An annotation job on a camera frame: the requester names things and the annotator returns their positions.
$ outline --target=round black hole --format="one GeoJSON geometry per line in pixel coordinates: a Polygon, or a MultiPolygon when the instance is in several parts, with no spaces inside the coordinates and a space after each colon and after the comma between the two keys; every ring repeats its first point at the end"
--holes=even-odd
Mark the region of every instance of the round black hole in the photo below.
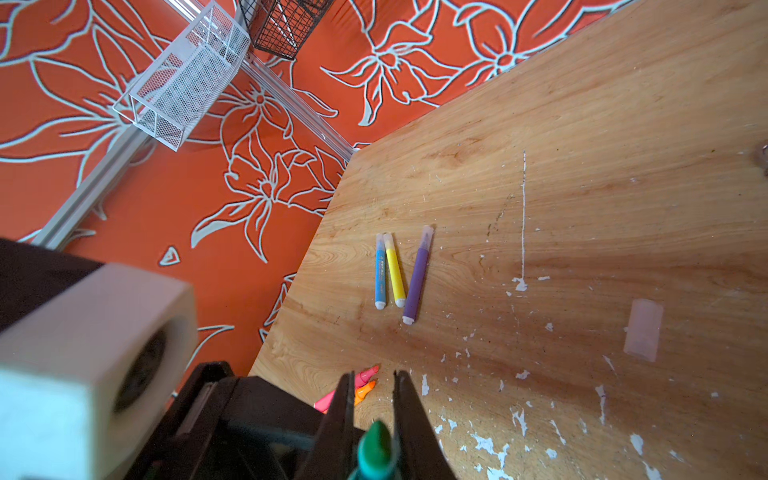
{"type": "Polygon", "coordinates": [[[118,391],[113,408],[115,413],[122,412],[131,406],[147,389],[163,361],[166,343],[167,336],[165,329],[162,329],[155,333],[141,349],[118,391]]]}

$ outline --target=basket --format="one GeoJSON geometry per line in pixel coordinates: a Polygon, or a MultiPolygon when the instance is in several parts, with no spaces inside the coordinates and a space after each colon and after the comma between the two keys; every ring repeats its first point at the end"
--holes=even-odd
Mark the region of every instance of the basket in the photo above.
{"type": "Polygon", "coordinates": [[[240,70],[249,47],[245,29],[211,1],[112,108],[176,151],[240,70]]]}
{"type": "Polygon", "coordinates": [[[253,46],[293,60],[333,0],[239,0],[253,46]]]}

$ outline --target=white plastic box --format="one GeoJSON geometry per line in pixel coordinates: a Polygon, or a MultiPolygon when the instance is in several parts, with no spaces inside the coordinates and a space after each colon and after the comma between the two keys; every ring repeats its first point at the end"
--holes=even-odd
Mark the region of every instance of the white plastic box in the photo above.
{"type": "Polygon", "coordinates": [[[113,109],[177,151],[240,70],[249,47],[245,29],[211,1],[113,109]]]}

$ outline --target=green marker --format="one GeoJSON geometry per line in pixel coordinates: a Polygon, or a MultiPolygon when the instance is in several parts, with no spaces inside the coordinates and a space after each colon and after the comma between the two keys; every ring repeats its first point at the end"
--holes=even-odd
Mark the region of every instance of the green marker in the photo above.
{"type": "Polygon", "coordinates": [[[357,446],[358,476],[364,480],[390,480],[396,475],[398,452],[392,436],[381,420],[376,420],[357,446]]]}

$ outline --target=pink translucent rectangle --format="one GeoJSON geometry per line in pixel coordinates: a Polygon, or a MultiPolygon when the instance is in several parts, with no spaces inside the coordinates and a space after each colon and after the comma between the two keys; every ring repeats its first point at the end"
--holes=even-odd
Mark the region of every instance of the pink translucent rectangle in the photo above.
{"type": "Polygon", "coordinates": [[[633,300],[624,353],[655,362],[663,315],[664,307],[659,303],[640,298],[633,300]]]}

